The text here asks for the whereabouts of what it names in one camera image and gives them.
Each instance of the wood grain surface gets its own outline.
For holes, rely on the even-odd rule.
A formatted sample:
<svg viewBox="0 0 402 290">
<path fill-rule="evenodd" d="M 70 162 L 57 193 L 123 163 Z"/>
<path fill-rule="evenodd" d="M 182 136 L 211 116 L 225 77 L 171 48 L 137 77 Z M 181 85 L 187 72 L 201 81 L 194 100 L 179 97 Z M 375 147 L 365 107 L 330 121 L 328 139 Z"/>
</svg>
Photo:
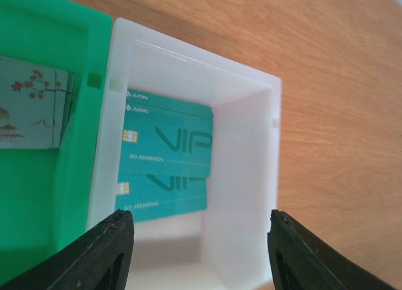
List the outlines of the wood grain surface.
<svg viewBox="0 0 402 290">
<path fill-rule="evenodd" d="M 402 289 L 396 1 L 73 1 L 282 78 L 279 209 Z"/>
</svg>

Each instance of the stack of cards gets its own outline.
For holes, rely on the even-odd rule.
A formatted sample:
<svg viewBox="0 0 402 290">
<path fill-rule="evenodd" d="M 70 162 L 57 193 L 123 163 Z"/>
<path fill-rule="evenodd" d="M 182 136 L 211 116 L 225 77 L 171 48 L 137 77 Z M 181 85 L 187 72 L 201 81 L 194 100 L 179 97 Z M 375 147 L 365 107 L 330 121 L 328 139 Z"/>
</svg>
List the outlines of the stack of cards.
<svg viewBox="0 0 402 290">
<path fill-rule="evenodd" d="M 213 126 L 208 106 L 128 89 L 116 209 L 135 222 L 205 210 Z"/>
<path fill-rule="evenodd" d="M 74 75 L 0 56 L 0 149 L 58 148 Z"/>
</svg>

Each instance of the red flower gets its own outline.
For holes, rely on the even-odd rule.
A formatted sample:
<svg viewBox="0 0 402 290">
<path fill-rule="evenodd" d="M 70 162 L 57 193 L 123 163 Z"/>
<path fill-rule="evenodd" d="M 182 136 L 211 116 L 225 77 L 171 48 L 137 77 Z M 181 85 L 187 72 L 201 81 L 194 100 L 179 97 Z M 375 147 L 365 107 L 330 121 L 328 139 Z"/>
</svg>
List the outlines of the red flower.
<svg viewBox="0 0 402 290">
<path fill-rule="evenodd" d="M 31 88 L 31 87 L 33 87 L 33 83 L 32 83 L 32 81 L 25 81 L 24 86 L 26 88 Z"/>
<path fill-rule="evenodd" d="M 16 81 L 14 84 L 12 84 L 11 87 L 13 88 L 13 91 L 21 91 L 22 85 L 23 85 L 22 83 Z"/>
</svg>

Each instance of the white plastic container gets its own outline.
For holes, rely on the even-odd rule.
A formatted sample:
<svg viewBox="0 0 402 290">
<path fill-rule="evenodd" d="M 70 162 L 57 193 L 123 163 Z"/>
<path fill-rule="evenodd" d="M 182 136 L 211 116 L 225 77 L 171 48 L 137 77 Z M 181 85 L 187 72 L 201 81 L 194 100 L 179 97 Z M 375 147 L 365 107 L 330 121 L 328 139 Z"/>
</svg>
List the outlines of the white plastic container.
<svg viewBox="0 0 402 290">
<path fill-rule="evenodd" d="M 281 80 L 118 19 L 88 228 L 114 211 L 128 87 L 210 105 L 214 144 L 206 211 L 134 222 L 127 289 L 254 289 L 272 280 L 266 237 L 276 208 Z"/>
</svg>

